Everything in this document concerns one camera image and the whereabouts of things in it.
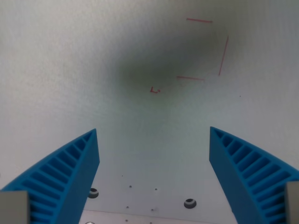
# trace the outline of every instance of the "metal plate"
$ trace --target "metal plate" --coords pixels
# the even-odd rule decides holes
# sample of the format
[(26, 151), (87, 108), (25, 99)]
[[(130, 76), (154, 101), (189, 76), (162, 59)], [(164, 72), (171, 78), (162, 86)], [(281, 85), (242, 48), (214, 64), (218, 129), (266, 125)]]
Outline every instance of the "metal plate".
[(208, 162), (210, 126), (299, 168), (296, 2), (1, 4), (0, 187), (92, 128), (87, 210), (236, 223)]

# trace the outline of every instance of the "red handwritten mark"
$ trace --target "red handwritten mark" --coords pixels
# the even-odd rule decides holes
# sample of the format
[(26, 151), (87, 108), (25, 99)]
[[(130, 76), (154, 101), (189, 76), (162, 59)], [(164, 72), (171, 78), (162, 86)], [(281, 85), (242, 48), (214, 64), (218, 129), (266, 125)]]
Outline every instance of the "red handwritten mark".
[(157, 92), (155, 92), (154, 87), (152, 86), (149, 92), (158, 93), (158, 92), (161, 92), (161, 90), (157, 90)]
[(227, 46), (228, 46), (228, 37), (226, 39), (225, 48), (224, 48), (224, 52), (223, 52), (223, 56), (222, 56), (222, 60), (221, 60), (221, 65), (220, 65), (219, 74), (218, 74), (219, 76), (220, 76), (220, 73), (221, 73), (222, 64), (223, 64), (223, 61), (224, 61), (224, 56), (225, 56)]
[(193, 77), (186, 77), (186, 76), (177, 76), (177, 78), (186, 78), (186, 79), (193, 79), (193, 80), (199, 80), (204, 81), (204, 78), (193, 78)]
[(191, 18), (187, 18), (187, 20), (196, 21), (196, 22), (207, 22), (207, 23), (213, 22), (211, 20), (198, 20), (198, 19), (191, 19)]

